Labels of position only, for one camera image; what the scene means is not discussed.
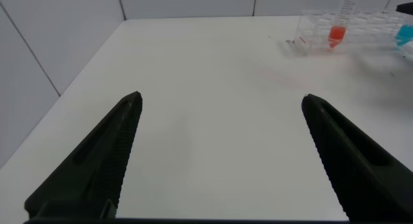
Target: blue object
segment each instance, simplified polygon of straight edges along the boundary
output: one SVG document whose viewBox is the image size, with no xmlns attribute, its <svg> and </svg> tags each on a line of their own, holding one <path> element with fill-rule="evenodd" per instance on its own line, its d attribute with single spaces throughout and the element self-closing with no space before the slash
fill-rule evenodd
<svg viewBox="0 0 413 224">
<path fill-rule="evenodd" d="M 403 25 L 397 36 L 397 44 L 398 46 L 403 46 L 404 44 L 408 43 L 413 39 L 413 25 Z"/>
</svg>

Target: test tube rack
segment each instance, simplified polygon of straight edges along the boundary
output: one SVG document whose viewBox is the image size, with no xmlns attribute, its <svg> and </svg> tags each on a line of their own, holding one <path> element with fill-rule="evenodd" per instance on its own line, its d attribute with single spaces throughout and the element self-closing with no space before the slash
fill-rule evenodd
<svg viewBox="0 0 413 224">
<path fill-rule="evenodd" d="M 302 54 L 353 53 L 398 50 L 395 36 L 405 22 L 404 15 L 390 10 L 356 10 L 349 19 L 343 42 L 331 48 L 328 35 L 335 10 L 304 10 L 294 42 Z"/>
</svg>

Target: test tube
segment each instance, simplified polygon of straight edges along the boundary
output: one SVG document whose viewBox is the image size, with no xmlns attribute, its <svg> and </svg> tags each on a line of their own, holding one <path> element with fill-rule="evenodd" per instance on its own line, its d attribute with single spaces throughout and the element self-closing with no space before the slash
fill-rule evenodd
<svg viewBox="0 0 413 224">
<path fill-rule="evenodd" d="M 334 18 L 333 26 L 328 36 L 330 47 L 334 48 L 343 41 L 347 31 L 350 15 L 356 9 L 359 0 L 341 0 L 339 10 Z"/>
</svg>

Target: red liquid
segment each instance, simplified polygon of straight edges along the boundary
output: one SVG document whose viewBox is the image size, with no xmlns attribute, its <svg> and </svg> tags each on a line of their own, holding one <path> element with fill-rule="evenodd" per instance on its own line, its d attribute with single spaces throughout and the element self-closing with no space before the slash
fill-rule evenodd
<svg viewBox="0 0 413 224">
<path fill-rule="evenodd" d="M 346 28 L 344 26 L 333 26 L 331 28 L 330 35 L 328 36 L 328 42 L 330 47 L 334 48 L 343 41 L 346 34 Z"/>
</svg>

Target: white table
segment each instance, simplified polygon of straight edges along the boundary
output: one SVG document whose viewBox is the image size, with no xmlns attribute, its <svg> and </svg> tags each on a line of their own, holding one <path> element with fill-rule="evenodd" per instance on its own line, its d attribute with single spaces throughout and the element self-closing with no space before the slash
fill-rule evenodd
<svg viewBox="0 0 413 224">
<path fill-rule="evenodd" d="M 0 216 L 123 96 L 143 113 L 118 217 L 346 220 L 301 111 L 321 96 L 413 168 L 412 65 L 390 54 L 294 57 L 297 17 L 125 21 L 0 170 Z"/>
</svg>

